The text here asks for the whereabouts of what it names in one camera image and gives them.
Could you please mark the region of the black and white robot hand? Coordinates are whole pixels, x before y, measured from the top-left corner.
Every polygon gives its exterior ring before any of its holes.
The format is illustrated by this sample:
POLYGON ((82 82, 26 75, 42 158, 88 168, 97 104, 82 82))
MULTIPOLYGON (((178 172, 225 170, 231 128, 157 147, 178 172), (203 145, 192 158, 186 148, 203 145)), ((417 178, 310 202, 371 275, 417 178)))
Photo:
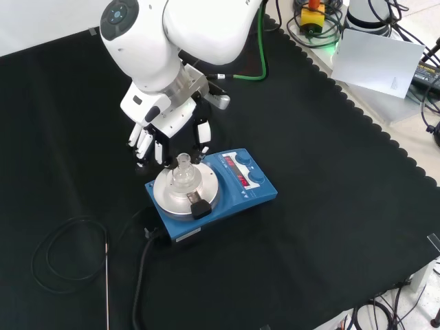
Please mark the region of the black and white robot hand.
POLYGON ((130 84, 120 107, 134 122, 127 145, 133 152, 137 172, 145 173, 155 165, 175 168, 176 154, 170 143, 189 122, 195 139, 190 159, 199 163, 206 156, 212 139, 208 119, 211 95, 206 79, 191 78, 171 95, 145 93, 130 84))

